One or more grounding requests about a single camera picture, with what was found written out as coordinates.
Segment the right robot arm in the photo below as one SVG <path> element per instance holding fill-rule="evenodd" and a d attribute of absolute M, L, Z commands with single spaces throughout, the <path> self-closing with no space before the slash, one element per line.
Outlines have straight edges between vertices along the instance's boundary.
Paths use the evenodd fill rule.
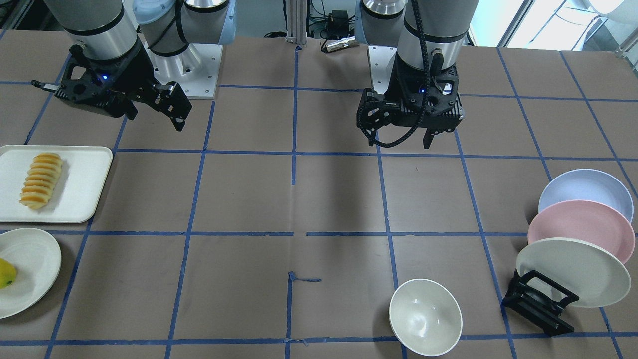
<path fill-rule="evenodd" d="M 73 41 L 61 82 L 32 80 L 64 104 L 134 120 L 136 103 L 182 131 L 192 109 L 184 82 L 207 77 L 196 45 L 228 45 L 236 34 L 234 0 L 47 0 Z"/>

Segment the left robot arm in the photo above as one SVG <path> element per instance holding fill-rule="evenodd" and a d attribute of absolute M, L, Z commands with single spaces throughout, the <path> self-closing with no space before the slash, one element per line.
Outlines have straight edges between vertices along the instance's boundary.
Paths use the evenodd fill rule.
<path fill-rule="evenodd" d="M 456 59 L 476 11 L 476 0 L 360 0 L 355 38 L 369 47 L 373 87 L 356 114 L 370 146 L 391 148 L 415 130 L 451 133 L 465 117 Z"/>

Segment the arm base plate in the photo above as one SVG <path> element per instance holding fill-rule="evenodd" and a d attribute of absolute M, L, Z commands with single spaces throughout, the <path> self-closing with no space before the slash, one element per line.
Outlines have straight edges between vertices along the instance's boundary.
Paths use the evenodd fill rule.
<path fill-rule="evenodd" d="M 396 47 L 371 45 L 368 48 L 372 88 L 376 93 L 383 95 L 389 89 L 396 52 Z"/>
<path fill-rule="evenodd" d="M 177 82 L 189 99 L 214 100 L 224 49 L 223 45 L 190 44 L 171 57 L 147 53 L 159 82 Z"/>

